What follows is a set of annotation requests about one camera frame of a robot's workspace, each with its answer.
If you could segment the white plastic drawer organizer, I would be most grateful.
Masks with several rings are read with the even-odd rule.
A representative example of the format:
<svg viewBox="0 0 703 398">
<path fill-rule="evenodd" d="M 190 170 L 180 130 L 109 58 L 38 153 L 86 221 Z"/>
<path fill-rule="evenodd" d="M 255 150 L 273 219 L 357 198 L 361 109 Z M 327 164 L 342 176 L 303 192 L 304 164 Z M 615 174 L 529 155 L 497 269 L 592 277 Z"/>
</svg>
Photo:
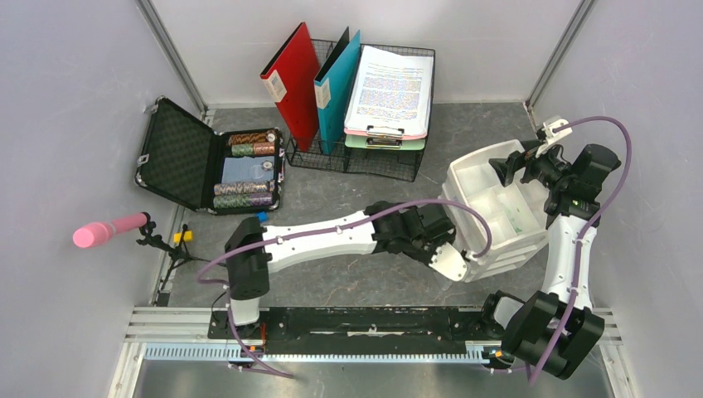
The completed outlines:
<svg viewBox="0 0 703 398">
<path fill-rule="evenodd" d="M 464 265 L 463 282 L 519 269 L 548 244 L 543 211 L 547 189 L 536 181 L 520 183 L 522 169 L 504 187 L 489 164 L 492 158 L 504 159 L 523 151 L 521 142 L 513 139 L 478 149 L 448 166 L 440 197 L 474 209 L 492 233 L 490 250 Z"/>
</svg>

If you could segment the black wire mesh organizer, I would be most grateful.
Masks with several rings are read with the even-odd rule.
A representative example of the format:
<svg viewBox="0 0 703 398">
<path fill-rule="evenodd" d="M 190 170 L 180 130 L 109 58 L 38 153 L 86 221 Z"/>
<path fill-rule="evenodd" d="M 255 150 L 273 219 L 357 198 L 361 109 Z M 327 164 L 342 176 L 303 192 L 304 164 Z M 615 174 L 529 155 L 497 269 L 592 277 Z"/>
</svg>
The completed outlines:
<svg viewBox="0 0 703 398">
<path fill-rule="evenodd" d="M 333 53 L 336 41 L 312 39 L 316 57 L 323 66 L 327 58 Z M 366 44 L 384 51 L 393 52 L 402 56 L 426 56 L 433 60 L 436 57 L 434 49 L 391 46 L 381 44 Z M 434 99 L 434 66 L 432 71 L 432 89 L 428 107 L 427 134 L 413 141 L 419 143 L 404 143 L 400 148 L 368 148 L 366 144 L 355 144 L 348 147 L 347 136 L 343 134 L 335 143 L 330 154 L 323 152 L 324 142 L 321 134 L 317 132 L 307 151 L 299 148 L 295 138 L 288 138 L 285 147 L 285 158 L 291 167 L 316 169 L 327 172 L 343 174 L 373 175 L 388 177 L 395 180 L 414 182 L 419 172 L 424 157 L 426 143 L 430 137 L 432 100 Z"/>
</svg>

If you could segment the light green clipboard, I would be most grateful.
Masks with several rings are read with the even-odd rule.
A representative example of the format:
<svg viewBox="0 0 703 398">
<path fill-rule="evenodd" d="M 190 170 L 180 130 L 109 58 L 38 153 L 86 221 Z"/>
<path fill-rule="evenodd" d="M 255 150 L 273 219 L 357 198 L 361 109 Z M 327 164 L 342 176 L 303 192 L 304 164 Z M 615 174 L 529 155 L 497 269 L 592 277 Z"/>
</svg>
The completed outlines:
<svg viewBox="0 0 703 398">
<path fill-rule="evenodd" d="M 344 140 L 344 144 L 348 148 L 419 151 L 424 150 L 426 140 L 401 140 L 347 134 Z"/>
</svg>

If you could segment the pink clear clipboard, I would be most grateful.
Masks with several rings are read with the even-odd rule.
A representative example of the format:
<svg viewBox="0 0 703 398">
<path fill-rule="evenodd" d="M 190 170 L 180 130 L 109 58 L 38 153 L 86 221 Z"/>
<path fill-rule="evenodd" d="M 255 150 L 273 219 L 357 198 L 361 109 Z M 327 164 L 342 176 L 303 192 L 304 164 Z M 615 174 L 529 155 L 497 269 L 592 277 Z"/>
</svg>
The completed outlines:
<svg viewBox="0 0 703 398">
<path fill-rule="evenodd" d="M 365 129 L 344 128 L 347 135 L 387 138 L 397 140 L 424 139 L 428 135 L 427 129 L 403 129 L 384 126 L 367 125 Z"/>
</svg>

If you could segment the white printed paper sheet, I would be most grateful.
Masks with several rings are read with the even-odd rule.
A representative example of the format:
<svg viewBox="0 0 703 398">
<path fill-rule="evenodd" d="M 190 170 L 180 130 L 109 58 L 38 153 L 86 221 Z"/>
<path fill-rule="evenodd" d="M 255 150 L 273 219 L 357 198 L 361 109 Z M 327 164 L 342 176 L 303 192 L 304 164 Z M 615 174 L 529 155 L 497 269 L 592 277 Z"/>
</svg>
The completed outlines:
<svg viewBox="0 0 703 398">
<path fill-rule="evenodd" d="M 344 128 L 427 129 L 434 60 L 364 46 Z"/>
</svg>

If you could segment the teal blue clipboard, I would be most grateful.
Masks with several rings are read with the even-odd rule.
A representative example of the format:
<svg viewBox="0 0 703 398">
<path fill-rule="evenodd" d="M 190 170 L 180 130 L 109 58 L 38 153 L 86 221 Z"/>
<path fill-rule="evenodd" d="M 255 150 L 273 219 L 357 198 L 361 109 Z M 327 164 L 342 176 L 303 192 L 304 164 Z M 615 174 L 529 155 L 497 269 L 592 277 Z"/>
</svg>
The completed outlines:
<svg viewBox="0 0 703 398">
<path fill-rule="evenodd" d="M 314 78 L 318 108 L 320 146 L 330 155 L 344 131 L 345 113 L 361 51 L 361 32 L 353 36 L 347 27 Z"/>
</svg>

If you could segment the red clipboard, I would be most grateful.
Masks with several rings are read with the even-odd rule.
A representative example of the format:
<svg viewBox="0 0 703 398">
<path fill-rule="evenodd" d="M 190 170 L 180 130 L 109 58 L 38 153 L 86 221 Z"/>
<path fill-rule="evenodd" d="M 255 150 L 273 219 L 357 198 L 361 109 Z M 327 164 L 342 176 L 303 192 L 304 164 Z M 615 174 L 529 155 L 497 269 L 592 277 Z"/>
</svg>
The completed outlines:
<svg viewBox="0 0 703 398">
<path fill-rule="evenodd" d="M 260 74 L 298 148 L 309 150 L 319 129 L 314 78 L 320 65 L 307 24 L 301 22 Z"/>
</svg>

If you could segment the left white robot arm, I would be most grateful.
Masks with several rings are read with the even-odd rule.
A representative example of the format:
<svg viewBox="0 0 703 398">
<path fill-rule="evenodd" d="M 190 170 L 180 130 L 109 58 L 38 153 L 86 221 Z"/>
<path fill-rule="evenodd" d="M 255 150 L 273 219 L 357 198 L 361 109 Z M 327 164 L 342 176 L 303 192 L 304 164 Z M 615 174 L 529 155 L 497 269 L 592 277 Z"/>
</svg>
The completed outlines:
<svg viewBox="0 0 703 398">
<path fill-rule="evenodd" d="M 239 337 L 260 327 L 259 301 L 269 292 L 269 276 L 311 260 L 338 255 L 406 255 L 443 277 L 461 281 L 468 267 L 453 247 L 456 229 L 444 207 L 431 203 L 400 208 L 379 201 L 334 220 L 299 226 L 262 226 L 242 221 L 225 244 L 230 286 L 228 325 Z"/>
</svg>

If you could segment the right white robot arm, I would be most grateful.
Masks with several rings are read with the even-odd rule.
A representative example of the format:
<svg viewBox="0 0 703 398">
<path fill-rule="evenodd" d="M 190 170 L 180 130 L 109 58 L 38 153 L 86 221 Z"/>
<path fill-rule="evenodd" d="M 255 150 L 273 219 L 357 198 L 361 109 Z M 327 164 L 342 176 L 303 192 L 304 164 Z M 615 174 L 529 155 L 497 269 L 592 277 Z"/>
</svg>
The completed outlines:
<svg viewBox="0 0 703 398">
<path fill-rule="evenodd" d="M 490 295 L 478 325 L 485 336 L 502 337 L 503 352 L 566 380 L 604 333 L 605 321 L 589 297 L 589 252 L 600 220 L 597 196 L 621 162 L 599 144 L 585 146 L 573 163 L 560 159 L 561 149 L 555 145 L 541 156 L 515 151 L 489 161 L 504 187 L 522 172 L 522 183 L 547 189 L 548 260 L 540 290 L 527 301 L 502 291 Z"/>
</svg>

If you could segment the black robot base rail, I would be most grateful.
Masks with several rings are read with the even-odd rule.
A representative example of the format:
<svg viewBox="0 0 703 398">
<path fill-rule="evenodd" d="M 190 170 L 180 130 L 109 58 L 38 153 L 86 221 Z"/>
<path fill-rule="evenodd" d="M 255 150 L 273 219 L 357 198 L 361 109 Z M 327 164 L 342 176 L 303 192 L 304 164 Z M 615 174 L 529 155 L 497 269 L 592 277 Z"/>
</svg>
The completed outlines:
<svg viewBox="0 0 703 398">
<path fill-rule="evenodd" d="M 271 307 L 235 332 L 269 355 L 449 359 L 476 346 L 482 359 L 515 358 L 479 307 Z"/>
</svg>

